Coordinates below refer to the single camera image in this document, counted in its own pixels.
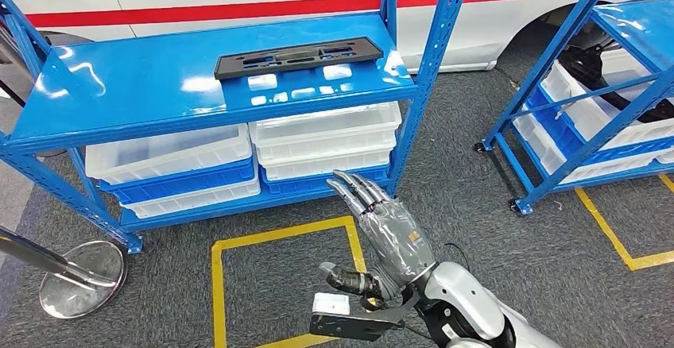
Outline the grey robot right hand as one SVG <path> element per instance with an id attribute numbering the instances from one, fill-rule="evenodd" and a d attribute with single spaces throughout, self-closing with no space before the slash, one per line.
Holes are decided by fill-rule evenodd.
<path id="1" fill-rule="evenodd" d="M 399 295 L 407 301 L 412 296 L 408 287 L 436 264 L 415 219 L 400 200 L 359 174 L 334 170 L 326 183 L 349 207 L 378 257 L 378 264 L 367 272 L 323 262 L 320 271 L 326 282 L 359 296 L 367 311 L 386 309 L 386 303 Z"/>

